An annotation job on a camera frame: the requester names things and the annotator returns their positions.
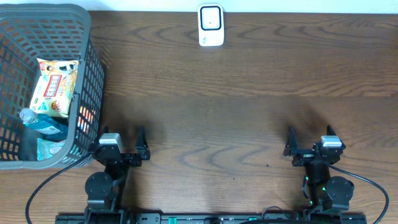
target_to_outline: gray plastic basket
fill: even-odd
[[[87,153],[98,134],[104,84],[90,27],[88,12],[73,4],[0,5],[0,169],[66,167]],[[29,156],[37,152],[29,143],[35,139],[17,117],[29,107],[40,75],[37,57],[80,62],[66,143],[44,161]]]

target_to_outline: teal package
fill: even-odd
[[[62,149],[65,144],[64,141],[53,142],[37,138],[37,160],[42,161],[45,159],[50,159],[53,155]]]

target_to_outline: bottle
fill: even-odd
[[[19,117],[27,128],[42,133],[47,140],[62,141],[68,136],[68,127],[54,121],[47,114],[38,114],[29,108],[24,108],[19,112]]]

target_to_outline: wood grain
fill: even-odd
[[[152,153],[131,171],[125,206],[198,213],[308,205],[304,170],[282,156],[287,127],[310,147],[331,124],[347,145],[337,166],[385,187],[382,222],[398,222],[397,16],[226,13],[224,44],[203,48],[195,13],[90,14],[107,66],[102,125],[121,133],[126,149],[145,125]],[[82,212],[85,180],[102,169],[94,162],[51,181],[34,199],[33,221]],[[29,195],[55,171],[2,171],[1,223],[24,223]],[[382,193],[349,179],[351,211],[372,223]]]

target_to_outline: white background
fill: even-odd
[[[398,13],[398,0],[0,0],[0,3],[74,3],[87,10],[194,12],[218,3],[226,12]]]

